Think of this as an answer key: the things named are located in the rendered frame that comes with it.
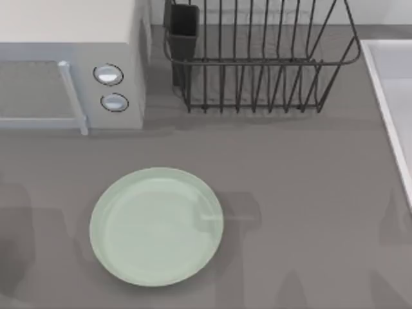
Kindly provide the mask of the small microwave knob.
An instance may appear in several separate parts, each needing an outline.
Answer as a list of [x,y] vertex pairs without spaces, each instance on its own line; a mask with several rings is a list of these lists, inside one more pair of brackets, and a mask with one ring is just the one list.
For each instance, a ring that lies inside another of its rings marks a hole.
[[129,107],[129,101],[120,93],[110,93],[100,98],[100,105],[111,113],[121,113]]

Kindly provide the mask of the black cutlery holder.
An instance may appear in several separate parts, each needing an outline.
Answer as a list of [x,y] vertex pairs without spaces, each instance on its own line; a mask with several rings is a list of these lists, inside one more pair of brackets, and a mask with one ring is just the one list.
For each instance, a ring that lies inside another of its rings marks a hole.
[[171,55],[173,86],[186,87],[186,69],[191,67],[181,62],[194,58],[199,18],[198,6],[165,0],[164,28]]

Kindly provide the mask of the large microwave knob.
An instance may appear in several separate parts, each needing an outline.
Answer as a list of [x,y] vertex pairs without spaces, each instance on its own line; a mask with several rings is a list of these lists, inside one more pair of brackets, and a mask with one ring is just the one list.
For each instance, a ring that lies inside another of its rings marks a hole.
[[124,79],[123,71],[114,64],[105,64],[93,68],[93,77],[97,82],[105,86],[115,86]]

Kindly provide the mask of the pale green plate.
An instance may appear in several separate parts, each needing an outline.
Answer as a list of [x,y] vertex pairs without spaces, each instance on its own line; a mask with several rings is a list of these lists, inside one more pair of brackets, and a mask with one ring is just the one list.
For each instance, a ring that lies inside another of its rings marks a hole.
[[201,178],[172,167],[129,173],[99,197],[89,220],[93,253],[112,276],[144,287],[180,283],[217,253],[224,214]]

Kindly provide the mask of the pale microwave oven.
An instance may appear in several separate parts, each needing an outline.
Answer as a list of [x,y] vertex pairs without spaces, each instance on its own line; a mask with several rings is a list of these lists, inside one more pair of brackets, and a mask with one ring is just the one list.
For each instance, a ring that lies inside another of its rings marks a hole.
[[[79,129],[57,63],[68,61],[89,132],[139,130],[151,55],[148,0],[0,0],[0,129]],[[118,66],[123,81],[100,84],[93,68]],[[129,101],[111,113],[100,98]]]

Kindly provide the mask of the white sink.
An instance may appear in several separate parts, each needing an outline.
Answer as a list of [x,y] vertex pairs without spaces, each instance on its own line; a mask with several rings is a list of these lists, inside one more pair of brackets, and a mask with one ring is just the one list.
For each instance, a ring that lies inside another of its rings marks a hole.
[[412,213],[412,39],[360,44]]

